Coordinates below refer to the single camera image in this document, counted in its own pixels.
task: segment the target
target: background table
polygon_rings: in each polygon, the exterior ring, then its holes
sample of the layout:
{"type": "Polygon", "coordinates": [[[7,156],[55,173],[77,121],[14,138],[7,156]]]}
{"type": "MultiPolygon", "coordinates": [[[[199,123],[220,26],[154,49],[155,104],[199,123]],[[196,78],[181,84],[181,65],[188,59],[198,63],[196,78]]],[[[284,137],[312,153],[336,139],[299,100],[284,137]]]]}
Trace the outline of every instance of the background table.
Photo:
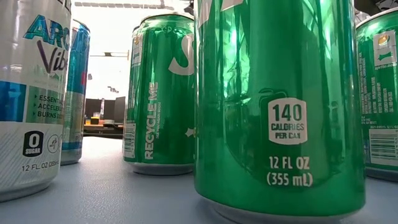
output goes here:
{"type": "MultiPolygon", "coordinates": [[[[122,140],[85,137],[81,161],[61,167],[48,189],[0,203],[0,223],[232,224],[195,192],[192,175],[135,174],[121,148],[122,140]]],[[[366,190],[366,206],[336,223],[397,224],[398,184],[368,179],[366,190]]]]}

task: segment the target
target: arctic vibe can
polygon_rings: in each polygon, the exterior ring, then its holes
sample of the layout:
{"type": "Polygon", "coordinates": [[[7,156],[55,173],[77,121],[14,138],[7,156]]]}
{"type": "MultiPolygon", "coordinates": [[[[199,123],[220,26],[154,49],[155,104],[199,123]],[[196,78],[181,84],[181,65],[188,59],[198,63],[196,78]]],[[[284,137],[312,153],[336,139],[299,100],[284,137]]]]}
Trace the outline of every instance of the arctic vibe can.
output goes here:
{"type": "Polygon", "coordinates": [[[70,46],[61,165],[78,162],[83,144],[90,30],[77,20],[72,20],[70,46]]]}
{"type": "Polygon", "coordinates": [[[398,181],[398,9],[357,26],[363,148],[366,174],[398,181]]]}
{"type": "Polygon", "coordinates": [[[239,223],[347,216],[365,203],[353,2],[269,6],[197,1],[195,188],[239,223]]]}
{"type": "Polygon", "coordinates": [[[150,16],[134,32],[124,128],[124,160],[134,172],[192,171],[194,150],[193,17],[150,16]]]}
{"type": "Polygon", "coordinates": [[[71,2],[0,1],[0,201],[49,186],[60,164],[71,2]]]}

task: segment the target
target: white can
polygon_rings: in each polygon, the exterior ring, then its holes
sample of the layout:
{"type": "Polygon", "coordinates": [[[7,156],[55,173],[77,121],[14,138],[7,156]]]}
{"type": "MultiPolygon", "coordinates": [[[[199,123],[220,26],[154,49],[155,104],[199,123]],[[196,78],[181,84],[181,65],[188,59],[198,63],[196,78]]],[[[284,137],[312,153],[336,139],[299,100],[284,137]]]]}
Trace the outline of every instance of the white can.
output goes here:
{"type": "Polygon", "coordinates": [[[0,202],[60,167],[71,0],[0,1],[0,202]]]}

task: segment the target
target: can bottom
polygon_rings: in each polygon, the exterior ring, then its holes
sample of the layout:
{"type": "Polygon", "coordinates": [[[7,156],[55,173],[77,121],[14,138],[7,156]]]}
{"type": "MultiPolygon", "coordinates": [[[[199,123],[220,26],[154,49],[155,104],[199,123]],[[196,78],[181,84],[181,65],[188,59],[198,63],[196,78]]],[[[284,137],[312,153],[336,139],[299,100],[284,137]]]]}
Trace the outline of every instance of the can bottom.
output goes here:
{"type": "Polygon", "coordinates": [[[77,163],[81,158],[81,150],[61,152],[61,166],[77,163]]]}
{"type": "Polygon", "coordinates": [[[211,206],[214,210],[219,213],[222,217],[231,220],[236,223],[242,224],[260,224],[260,223],[291,223],[291,224],[299,224],[299,223],[336,223],[336,221],[351,216],[358,212],[360,209],[342,215],[334,215],[329,217],[298,217],[298,216],[289,216],[289,215],[270,215],[265,213],[257,213],[250,212],[247,210],[242,210],[238,208],[232,208],[227,205],[220,204],[218,202],[212,201],[208,198],[205,198],[210,202],[211,206]]]}
{"type": "Polygon", "coordinates": [[[145,175],[182,175],[191,173],[193,170],[193,164],[170,165],[138,162],[130,162],[130,164],[134,172],[145,175]]]}
{"type": "Polygon", "coordinates": [[[398,171],[367,167],[365,173],[368,177],[398,182],[398,171]]]}
{"type": "Polygon", "coordinates": [[[22,198],[22,197],[30,196],[32,194],[39,193],[42,190],[49,187],[49,185],[51,184],[51,180],[48,182],[44,182],[42,184],[38,184],[38,185],[30,186],[30,187],[24,187],[22,189],[13,190],[10,192],[2,192],[2,193],[0,193],[0,202],[6,202],[9,200],[14,200],[17,198],[22,198]]]}

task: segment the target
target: barcode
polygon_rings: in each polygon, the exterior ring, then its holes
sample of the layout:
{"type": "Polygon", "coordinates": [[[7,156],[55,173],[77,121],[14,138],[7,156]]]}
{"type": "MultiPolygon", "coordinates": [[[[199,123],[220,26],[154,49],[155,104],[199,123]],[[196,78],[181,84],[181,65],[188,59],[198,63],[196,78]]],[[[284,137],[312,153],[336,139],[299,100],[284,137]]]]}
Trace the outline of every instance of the barcode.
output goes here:
{"type": "Polygon", "coordinates": [[[127,124],[123,136],[124,157],[136,157],[136,124],[127,124]]]}
{"type": "Polygon", "coordinates": [[[371,163],[398,166],[398,129],[369,130],[371,163]]]}

